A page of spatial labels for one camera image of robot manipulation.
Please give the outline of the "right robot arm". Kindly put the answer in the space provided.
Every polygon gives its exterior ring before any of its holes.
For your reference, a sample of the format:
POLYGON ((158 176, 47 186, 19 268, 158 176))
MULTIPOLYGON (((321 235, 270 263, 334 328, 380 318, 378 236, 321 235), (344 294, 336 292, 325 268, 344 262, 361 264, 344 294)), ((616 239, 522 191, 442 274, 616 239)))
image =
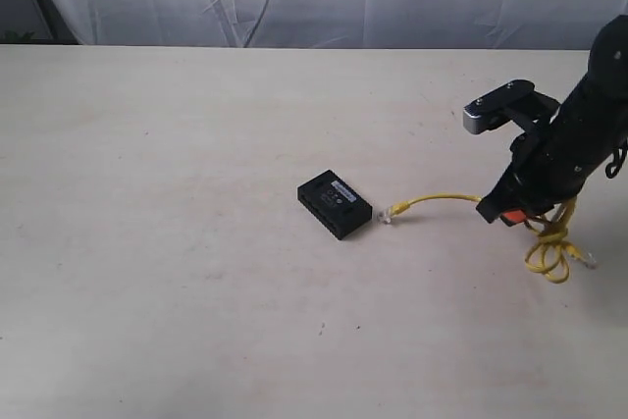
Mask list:
POLYGON ((510 226, 541 216, 576 197, 599 166, 614 178, 627 157, 627 18, 606 24, 591 47, 587 71, 566 99, 514 79, 463 110, 472 134, 513 122, 521 130, 511 161, 477 205, 489 223, 510 226))

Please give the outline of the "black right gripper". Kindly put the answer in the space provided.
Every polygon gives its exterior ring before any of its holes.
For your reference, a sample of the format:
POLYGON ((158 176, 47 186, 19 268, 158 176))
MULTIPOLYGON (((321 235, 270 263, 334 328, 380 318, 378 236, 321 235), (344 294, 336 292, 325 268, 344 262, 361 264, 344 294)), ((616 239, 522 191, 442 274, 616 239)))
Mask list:
POLYGON ((550 208, 576 196, 597 168, 597 132, 579 120, 554 120, 522 133, 510 146, 512 161, 476 206, 487 223, 530 229, 537 216, 523 208, 550 208))

